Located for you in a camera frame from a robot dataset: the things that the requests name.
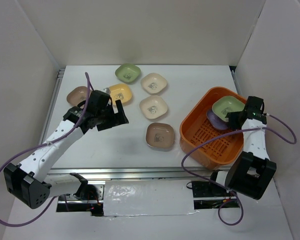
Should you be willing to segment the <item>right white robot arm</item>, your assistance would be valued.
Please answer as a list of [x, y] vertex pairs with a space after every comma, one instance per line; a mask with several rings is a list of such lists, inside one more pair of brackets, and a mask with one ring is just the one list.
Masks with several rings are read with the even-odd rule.
[[211, 195], [219, 196], [226, 187], [259, 200], [277, 169], [276, 163], [270, 161], [266, 150], [267, 118], [264, 115], [264, 100], [249, 96], [243, 110], [229, 112], [226, 117], [231, 130], [244, 131], [243, 149], [230, 168], [225, 183], [215, 178], [207, 184], [207, 189]]

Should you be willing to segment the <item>purple square plate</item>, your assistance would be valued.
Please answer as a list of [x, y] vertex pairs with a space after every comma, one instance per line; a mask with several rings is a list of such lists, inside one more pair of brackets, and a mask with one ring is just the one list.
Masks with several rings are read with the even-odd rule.
[[206, 117], [208, 119], [208, 121], [211, 123], [211, 125], [216, 129], [216, 130], [220, 130], [220, 131], [224, 131], [227, 130], [228, 124], [221, 120], [213, 111], [212, 109], [209, 109], [206, 113]]

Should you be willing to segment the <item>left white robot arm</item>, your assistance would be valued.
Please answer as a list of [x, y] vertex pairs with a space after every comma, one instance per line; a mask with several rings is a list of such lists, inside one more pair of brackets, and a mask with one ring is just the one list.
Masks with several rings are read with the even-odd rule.
[[57, 177], [48, 176], [48, 172], [88, 130], [103, 131], [128, 122], [119, 98], [100, 90], [92, 91], [88, 100], [67, 111], [43, 147], [19, 164], [9, 163], [4, 168], [7, 190], [31, 209], [37, 209], [50, 197], [63, 194], [84, 199], [89, 193], [87, 179], [74, 172]]

